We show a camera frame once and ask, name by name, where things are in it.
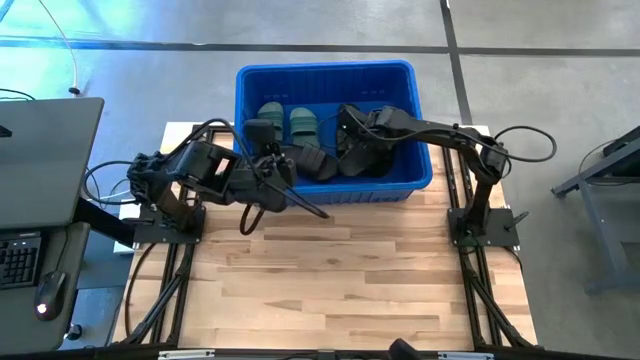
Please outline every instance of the wooden table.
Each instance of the wooden table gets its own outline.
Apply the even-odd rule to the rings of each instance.
[[[192,125],[169,123],[161,151],[169,152]],[[217,135],[216,143],[231,147],[231,135]],[[402,337],[420,350],[471,349],[460,263],[446,226],[442,151],[429,150],[433,181],[404,202],[323,206],[330,219],[293,207],[265,214],[247,237],[238,232],[244,205],[208,204],[180,347],[383,350]],[[464,204],[462,192],[459,198]],[[500,186],[491,205],[504,205]],[[157,245],[141,267],[132,327],[158,296],[167,248]],[[486,250],[497,303],[535,343],[518,263],[504,249]],[[486,311],[479,311],[488,340]],[[123,313],[114,340],[124,338]]]

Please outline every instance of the black mouse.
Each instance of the black mouse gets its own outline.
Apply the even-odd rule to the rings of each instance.
[[[56,270],[47,273],[38,284],[34,306],[36,317],[42,321],[55,319],[64,304],[64,281],[67,275]]]

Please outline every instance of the mounting plate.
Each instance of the mounting plate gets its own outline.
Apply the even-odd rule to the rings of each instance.
[[[189,232],[161,227],[162,213],[146,208],[140,210],[140,219],[152,220],[149,224],[138,224],[135,227],[133,241],[140,244],[197,244],[202,238],[206,208],[200,206],[195,214],[195,226]]]
[[[455,246],[518,246],[520,239],[511,209],[490,209],[487,218],[487,233],[475,238],[461,226],[464,209],[449,209],[449,234]]]

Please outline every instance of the blue plastic crate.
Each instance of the blue plastic crate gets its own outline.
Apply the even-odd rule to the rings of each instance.
[[[332,155],[340,104],[354,104],[363,112],[392,105],[422,118],[413,67],[402,60],[246,66],[236,79],[235,128],[241,138],[244,121],[270,101],[284,107],[285,143],[290,143],[291,110],[306,107],[322,122],[319,140]],[[233,148],[240,152],[237,143]],[[393,168],[381,178],[338,176],[318,183],[299,177],[295,188],[315,204],[404,200],[431,182],[431,160],[427,146],[413,141],[399,144],[395,156]]]

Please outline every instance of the keyboard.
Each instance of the keyboard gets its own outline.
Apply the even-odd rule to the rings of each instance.
[[[35,285],[41,245],[40,232],[0,234],[0,290]]]

